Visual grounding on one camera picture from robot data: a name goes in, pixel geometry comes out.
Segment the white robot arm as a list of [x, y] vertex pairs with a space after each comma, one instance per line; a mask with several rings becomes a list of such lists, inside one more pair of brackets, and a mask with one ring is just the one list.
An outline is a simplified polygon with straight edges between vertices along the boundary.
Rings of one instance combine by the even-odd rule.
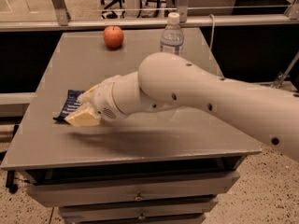
[[151, 54], [137, 71], [103, 80], [78, 102], [65, 118], [75, 127], [188, 106], [299, 161], [299, 98], [293, 92], [218, 77], [172, 53]]

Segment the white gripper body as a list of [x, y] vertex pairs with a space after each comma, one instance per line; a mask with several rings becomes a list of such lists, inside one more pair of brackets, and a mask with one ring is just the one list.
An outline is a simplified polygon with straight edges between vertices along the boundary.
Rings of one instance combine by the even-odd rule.
[[101, 118], [107, 121], [126, 118], [126, 115], [118, 109], [113, 97], [113, 88], [119, 78], [120, 76], [107, 78], [97, 84], [93, 91], [93, 106], [100, 114]]

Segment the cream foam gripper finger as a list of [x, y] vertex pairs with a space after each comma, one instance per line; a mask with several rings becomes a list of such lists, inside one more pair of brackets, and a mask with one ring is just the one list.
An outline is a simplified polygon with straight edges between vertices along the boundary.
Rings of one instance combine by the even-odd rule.
[[92, 103], [93, 102], [93, 97], [94, 97], [94, 93], [95, 91], [98, 89], [99, 85], [94, 85], [93, 87], [91, 87], [90, 89], [88, 89], [87, 91], [83, 92], [79, 97], [78, 97], [78, 101], [81, 104], [85, 104], [85, 103]]
[[100, 118], [92, 105], [82, 105], [64, 120], [74, 127], [91, 127], [99, 125]]

